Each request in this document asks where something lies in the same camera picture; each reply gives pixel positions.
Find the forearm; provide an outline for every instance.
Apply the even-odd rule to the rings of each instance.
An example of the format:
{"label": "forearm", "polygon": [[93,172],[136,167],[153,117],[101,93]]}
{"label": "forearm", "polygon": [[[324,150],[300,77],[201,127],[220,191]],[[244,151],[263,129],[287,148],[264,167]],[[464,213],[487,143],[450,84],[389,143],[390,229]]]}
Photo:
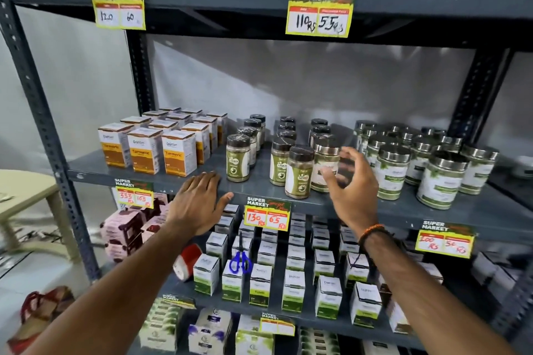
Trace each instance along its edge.
{"label": "forearm", "polygon": [[383,233],[364,248],[430,355],[514,354],[510,345]]}
{"label": "forearm", "polygon": [[172,265],[191,238],[165,226],[77,299],[26,355],[120,355],[127,352]]}

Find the black lid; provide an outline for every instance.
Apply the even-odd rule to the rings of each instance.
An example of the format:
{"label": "black lid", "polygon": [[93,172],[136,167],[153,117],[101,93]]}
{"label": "black lid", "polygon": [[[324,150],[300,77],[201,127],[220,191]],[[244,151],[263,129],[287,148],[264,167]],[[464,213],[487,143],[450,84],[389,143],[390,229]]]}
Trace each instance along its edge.
{"label": "black lid", "polygon": [[296,131],[292,131],[290,129],[280,129],[278,130],[278,137],[296,140]]}
{"label": "black lid", "polygon": [[282,122],[292,122],[293,124],[296,123],[296,120],[293,117],[279,117],[279,120]]}
{"label": "black lid", "polygon": [[243,133],[244,135],[248,135],[250,138],[252,136],[257,136],[258,132],[259,130],[253,126],[240,126],[237,128],[237,133]]}
{"label": "black lid", "polygon": [[313,143],[324,147],[341,147],[341,143],[337,140],[337,136],[330,133],[317,135],[316,138],[313,139]]}
{"label": "black lid", "polygon": [[278,129],[290,129],[291,131],[296,131],[296,125],[294,122],[280,122]]}
{"label": "black lid", "polygon": [[246,118],[243,123],[245,126],[253,126],[254,128],[260,128],[262,124],[261,120],[257,118]]}
{"label": "black lid", "polygon": [[226,143],[231,147],[248,147],[252,141],[250,141],[249,136],[244,135],[243,133],[234,133],[233,135],[228,136]]}
{"label": "black lid", "polygon": [[316,133],[331,133],[331,127],[328,125],[314,125],[311,127],[311,132]]}
{"label": "black lid", "polygon": [[289,158],[297,162],[310,162],[315,158],[315,152],[309,146],[297,144],[290,148]]}
{"label": "black lid", "polygon": [[267,117],[265,117],[263,114],[252,114],[250,115],[250,118],[261,120],[262,123],[265,123],[265,121],[267,120]]}
{"label": "black lid", "polygon": [[311,120],[311,125],[327,125],[328,121],[323,120],[322,118],[313,118]]}
{"label": "black lid", "polygon": [[274,138],[272,141],[272,149],[289,151],[292,146],[296,144],[296,141],[292,138]]}

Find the green and white box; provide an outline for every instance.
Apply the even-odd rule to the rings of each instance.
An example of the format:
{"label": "green and white box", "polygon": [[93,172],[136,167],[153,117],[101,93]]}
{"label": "green and white box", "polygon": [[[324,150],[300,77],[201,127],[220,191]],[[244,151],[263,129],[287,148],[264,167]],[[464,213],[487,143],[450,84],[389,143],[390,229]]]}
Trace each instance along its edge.
{"label": "green and white box", "polygon": [[261,265],[271,265],[274,268],[277,249],[278,245],[276,243],[269,243],[263,240],[261,244],[259,244],[259,250],[257,251],[257,263]]}
{"label": "green and white box", "polygon": [[351,231],[349,233],[346,231],[341,231],[341,241],[338,245],[339,260],[348,252],[358,253],[359,244],[357,244],[357,239]]}
{"label": "green and white box", "polygon": [[260,318],[241,315],[235,334],[235,355],[274,355],[274,335],[260,331]]}
{"label": "green and white box", "polygon": [[315,316],[335,320],[342,301],[341,281],[320,275],[315,294]]}
{"label": "green and white box", "polygon": [[335,273],[335,257],[332,251],[315,250],[315,263],[313,265],[314,283],[320,275],[333,277]]}
{"label": "green and white box", "polygon": [[356,281],[366,282],[370,273],[368,257],[364,254],[347,253],[344,265],[344,287],[352,289]]}
{"label": "green and white box", "polygon": [[[250,249],[252,247],[252,239],[248,237],[243,237],[243,250],[246,254],[246,257],[250,257]],[[231,245],[231,258],[235,257],[237,254],[237,251],[239,251],[239,236],[235,237],[235,240],[233,240],[233,244]]]}
{"label": "green and white box", "polygon": [[285,270],[281,309],[302,312],[305,295],[305,272]]}
{"label": "green and white box", "polygon": [[243,237],[253,239],[255,237],[255,226],[248,226],[247,224],[244,224],[243,219],[240,222],[239,232],[243,233]]}
{"label": "green and white box", "polygon": [[278,242],[278,231],[272,229],[263,229],[261,231],[261,241],[277,243]]}
{"label": "green and white box", "polygon": [[311,240],[313,250],[330,248],[330,231],[328,229],[317,229],[313,227],[313,239]]}
{"label": "green and white box", "polygon": [[356,282],[350,300],[352,324],[374,328],[381,305],[381,296],[376,285]]}
{"label": "green and white box", "polygon": [[215,225],[215,231],[217,233],[223,233],[228,235],[231,233],[231,226],[233,224],[233,217],[221,216],[218,223]]}
{"label": "green and white box", "polygon": [[254,264],[250,275],[250,305],[268,307],[272,267]]}
{"label": "green and white box", "polygon": [[226,253],[228,252],[228,235],[212,231],[205,243],[205,252],[220,258],[220,264],[225,264]]}
{"label": "green and white box", "polygon": [[292,271],[303,271],[305,269],[305,247],[287,246],[287,269]]}
{"label": "green and white box", "polygon": [[237,273],[233,273],[230,270],[230,262],[231,260],[226,262],[222,273],[222,298],[240,302],[244,287],[243,267],[237,267]]}
{"label": "green and white box", "polygon": [[220,259],[207,254],[202,254],[192,267],[195,281],[195,291],[213,296],[218,283]]}

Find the metal shelf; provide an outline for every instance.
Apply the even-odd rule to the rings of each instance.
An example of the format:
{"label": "metal shelf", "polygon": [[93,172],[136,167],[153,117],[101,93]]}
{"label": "metal shelf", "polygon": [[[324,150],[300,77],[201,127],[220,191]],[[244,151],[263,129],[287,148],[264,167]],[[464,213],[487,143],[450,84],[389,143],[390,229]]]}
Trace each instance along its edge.
{"label": "metal shelf", "polygon": [[[224,176],[225,166],[225,147],[222,146],[194,174],[201,171],[217,171]],[[115,178],[149,181],[154,184],[155,191],[167,194],[175,194],[185,180],[165,173],[149,175],[137,173],[131,168],[108,167],[101,150],[73,160],[69,167],[68,177],[72,181],[110,187],[115,186]],[[294,212],[337,217],[328,194],[311,191],[308,199],[292,199],[285,195],[283,187],[276,187],[270,183],[269,168],[270,149],[266,147],[261,150],[248,181],[233,183],[223,177],[218,190],[220,193],[233,192],[235,194],[233,202],[240,205],[245,203],[247,195],[278,198],[291,201]],[[424,219],[453,222],[475,227],[479,234],[478,238],[533,244],[533,212],[491,186],[485,186],[479,196],[458,194],[453,206],[447,211],[431,209],[421,204],[415,195],[415,188],[405,185],[397,201],[380,199],[378,204],[380,222],[404,229],[420,229]]]}
{"label": "metal shelf", "polygon": [[[13,2],[94,21],[90,0]],[[145,0],[147,30],[189,36],[306,39],[285,35],[287,2]],[[531,50],[531,20],[533,0],[356,0],[350,36],[337,41],[454,48],[490,45]],[[502,21],[512,25],[502,25]]]}

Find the metal lid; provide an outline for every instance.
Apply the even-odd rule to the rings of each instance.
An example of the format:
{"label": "metal lid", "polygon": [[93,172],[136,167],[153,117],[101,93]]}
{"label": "metal lid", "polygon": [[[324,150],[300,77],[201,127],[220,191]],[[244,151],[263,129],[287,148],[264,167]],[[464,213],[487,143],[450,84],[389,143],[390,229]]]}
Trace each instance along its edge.
{"label": "metal lid", "polygon": [[267,120],[267,117],[265,117],[263,114],[252,114],[250,115],[250,118],[255,118],[256,120],[261,120],[262,123],[265,123]]}
{"label": "metal lid", "polygon": [[439,141],[436,140],[434,137],[427,135],[415,136],[413,142],[411,143],[412,149],[427,152],[435,150],[435,148],[438,148],[438,146]]}
{"label": "metal lid", "polygon": [[411,151],[403,146],[384,144],[379,148],[377,156],[384,160],[390,160],[391,162],[407,163],[411,160]]}
{"label": "metal lid", "polygon": [[483,160],[496,160],[499,150],[480,144],[464,144],[461,154]]}
{"label": "metal lid", "polygon": [[243,133],[244,135],[248,135],[250,138],[257,137],[259,129],[254,128],[253,126],[240,126],[237,128],[237,133]]}
{"label": "metal lid", "polygon": [[315,152],[309,146],[297,144],[290,148],[289,159],[296,162],[310,162],[315,158]]}
{"label": "metal lid", "polygon": [[280,138],[290,138],[296,140],[296,131],[290,129],[279,129],[277,136]]}
{"label": "metal lid", "polygon": [[359,130],[362,130],[365,126],[368,126],[369,128],[372,128],[374,125],[377,125],[376,122],[374,121],[369,121],[369,120],[358,120],[356,121],[356,126],[355,126],[355,129],[359,129]]}
{"label": "metal lid", "polygon": [[292,146],[296,144],[296,141],[291,138],[274,138],[272,141],[272,149],[289,151]]}
{"label": "metal lid", "polygon": [[290,129],[291,131],[296,131],[296,125],[294,122],[280,122],[278,129]]}
{"label": "metal lid", "polygon": [[327,125],[328,124],[328,121],[327,120],[323,120],[322,118],[313,118],[311,120],[311,125]]}
{"label": "metal lid", "polygon": [[437,167],[452,171],[464,171],[470,161],[458,153],[452,151],[438,150],[430,157],[430,163]]}
{"label": "metal lid", "polygon": [[279,120],[281,122],[292,122],[293,124],[296,123],[296,120],[293,117],[279,117]]}
{"label": "metal lid", "polygon": [[313,149],[323,155],[337,156],[341,152],[341,143],[337,140],[337,136],[323,133],[313,138]]}
{"label": "metal lid", "polygon": [[254,128],[260,128],[262,124],[261,120],[257,118],[246,118],[243,123],[245,126],[253,126]]}
{"label": "metal lid", "polygon": [[331,133],[331,127],[328,125],[314,125],[311,127],[311,132]]}
{"label": "metal lid", "polygon": [[409,128],[409,125],[401,122],[388,122],[385,124],[385,126],[393,132],[400,132],[402,129]]}
{"label": "metal lid", "polygon": [[446,135],[446,130],[442,128],[435,128],[434,126],[423,126],[422,127],[422,134],[423,135],[436,135],[436,136],[444,136]]}
{"label": "metal lid", "polygon": [[422,131],[409,126],[400,130],[399,137],[402,138],[402,140],[413,140],[417,135],[422,135]]}
{"label": "metal lid", "polygon": [[399,146],[400,143],[401,140],[399,140],[398,138],[393,138],[392,136],[373,135],[368,140],[368,147],[379,149],[379,147],[384,144],[393,144],[395,146]]}
{"label": "metal lid", "polygon": [[252,141],[249,136],[243,133],[234,133],[233,135],[228,135],[226,143],[231,147],[249,147]]}

